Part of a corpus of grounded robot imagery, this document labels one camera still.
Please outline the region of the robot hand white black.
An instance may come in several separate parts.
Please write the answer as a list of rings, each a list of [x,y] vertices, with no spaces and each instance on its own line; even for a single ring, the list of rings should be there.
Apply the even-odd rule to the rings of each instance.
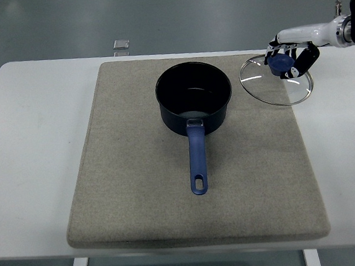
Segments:
[[[264,64],[281,79],[303,76],[320,57],[320,47],[342,47],[343,29],[336,21],[282,30],[268,43]]]

